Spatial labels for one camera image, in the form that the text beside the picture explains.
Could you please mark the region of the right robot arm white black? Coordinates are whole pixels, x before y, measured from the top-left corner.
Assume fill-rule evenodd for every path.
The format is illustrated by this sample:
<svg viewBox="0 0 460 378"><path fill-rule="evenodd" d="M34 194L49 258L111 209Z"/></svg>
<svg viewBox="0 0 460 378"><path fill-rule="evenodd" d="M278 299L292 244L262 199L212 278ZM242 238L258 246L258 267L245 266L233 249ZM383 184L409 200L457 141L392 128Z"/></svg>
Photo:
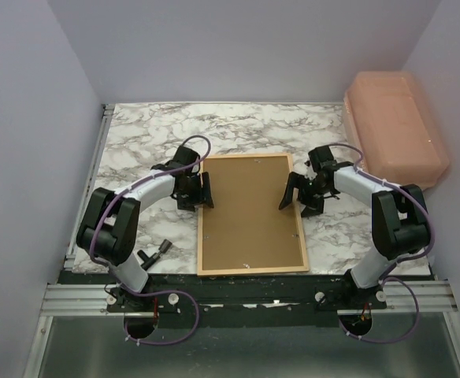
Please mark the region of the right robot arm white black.
<svg viewBox="0 0 460 378"><path fill-rule="evenodd" d="M312 149L306 165L315 176L290 172L279 204L282 210L296 196L304 205L301 216L315 217L324 212L326 199L346 194L370 208L373 246L348 270L349 284L340 289L342 303L352 309L367 302L368 289L384 281L398 264L424 257L435 242L422 189L375 177L360 167L362 160L363 153L345 143Z"/></svg>

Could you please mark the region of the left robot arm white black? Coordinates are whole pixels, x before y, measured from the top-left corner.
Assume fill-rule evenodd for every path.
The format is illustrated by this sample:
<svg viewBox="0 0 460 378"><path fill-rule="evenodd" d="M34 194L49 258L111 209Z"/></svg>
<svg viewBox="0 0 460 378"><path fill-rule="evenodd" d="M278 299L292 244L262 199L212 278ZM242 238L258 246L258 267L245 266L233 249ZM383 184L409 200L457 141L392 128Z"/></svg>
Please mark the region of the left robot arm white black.
<svg viewBox="0 0 460 378"><path fill-rule="evenodd" d="M153 166L142 179L115 191L97 188L90 197L76 245L127 288L125 301L136 311L147 309L153 299L146 287L146 264L133 254L139 215L168 197L184 211L194 212L203 205L213 208L209 173L200 171L202 160L196 151L182 145L171 160Z"/></svg>

